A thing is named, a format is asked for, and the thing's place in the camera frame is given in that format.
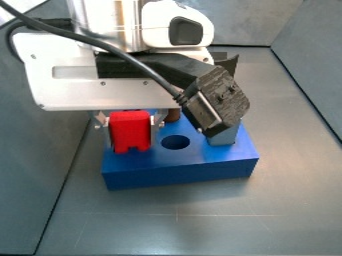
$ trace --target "gray table surface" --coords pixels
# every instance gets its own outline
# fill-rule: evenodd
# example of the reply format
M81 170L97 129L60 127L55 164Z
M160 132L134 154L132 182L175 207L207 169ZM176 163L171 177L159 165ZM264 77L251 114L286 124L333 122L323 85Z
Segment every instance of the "gray table surface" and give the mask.
M65 17L65 3L57 1L29 15ZM39 108L24 65L5 47L8 26L0 27L0 254L29 255L43 235L88 115Z
M342 141L341 13L339 0L305 1L271 48Z
M342 254L341 144L270 49L224 49L251 100L252 176L110 192L89 129L39 254Z
M270 46L303 0L178 0L212 21L216 45Z

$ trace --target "white casing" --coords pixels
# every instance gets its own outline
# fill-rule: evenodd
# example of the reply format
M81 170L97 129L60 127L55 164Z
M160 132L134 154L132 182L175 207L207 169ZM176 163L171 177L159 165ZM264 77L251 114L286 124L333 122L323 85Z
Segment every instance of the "white casing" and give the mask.
M143 40L152 48L184 48L170 43L170 23L175 17L183 17L202 24L203 39L196 47L206 47L214 40L214 25L210 19L195 9L172 0L150 2L142 10Z
M172 96L151 79L99 79L93 51L71 39L19 33L13 36L25 64L36 104L48 111L178 108ZM204 47L155 50L212 64Z

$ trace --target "red cube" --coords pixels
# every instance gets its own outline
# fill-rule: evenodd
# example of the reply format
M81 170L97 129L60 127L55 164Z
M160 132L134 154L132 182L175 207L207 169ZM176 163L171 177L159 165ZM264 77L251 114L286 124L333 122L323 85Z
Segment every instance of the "red cube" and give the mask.
M139 151L151 146L150 113L144 110L112 112L110 134L115 153L127 153L130 148Z

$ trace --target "black connector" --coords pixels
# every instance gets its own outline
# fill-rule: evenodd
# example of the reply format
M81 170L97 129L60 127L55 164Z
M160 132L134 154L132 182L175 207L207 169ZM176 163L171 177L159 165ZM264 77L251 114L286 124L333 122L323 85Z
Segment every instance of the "black connector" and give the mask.
M250 108L250 101L226 69L216 66L184 91L182 111L195 129L214 137L232 127Z
M167 81L184 90L174 96L192 126L207 137L232 127L250 108L250 101L230 72L179 54L140 53L135 58L148 65ZM232 60L235 70L236 57ZM99 78L146 78L120 58L99 54Z

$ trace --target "black hose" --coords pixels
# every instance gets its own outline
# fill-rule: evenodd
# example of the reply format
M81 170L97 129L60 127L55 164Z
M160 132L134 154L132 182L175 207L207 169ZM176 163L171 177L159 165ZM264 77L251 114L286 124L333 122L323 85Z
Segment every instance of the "black hose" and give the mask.
M13 36L15 30L17 28L20 28L20 27L24 27L24 26L25 26L24 22L17 22L17 23L12 24L7 28L7 31L5 31L5 46L7 46L7 49L8 49L9 53L11 53L11 55L13 56L13 58L17 59L20 62L23 62L23 61L21 61L21 59L20 59L20 57L17 55L17 52L16 52L16 50L13 48L12 36Z

